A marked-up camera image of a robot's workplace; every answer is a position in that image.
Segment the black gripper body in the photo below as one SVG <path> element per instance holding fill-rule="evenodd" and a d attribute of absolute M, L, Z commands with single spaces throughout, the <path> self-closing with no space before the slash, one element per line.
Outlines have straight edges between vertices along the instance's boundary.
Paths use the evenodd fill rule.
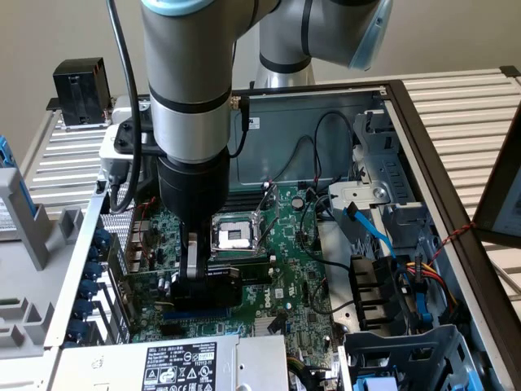
<path fill-rule="evenodd" d="M 227 148 L 203 163 L 157 159 L 160 198 L 189 232 L 200 231 L 224 205 L 229 194 Z"/>

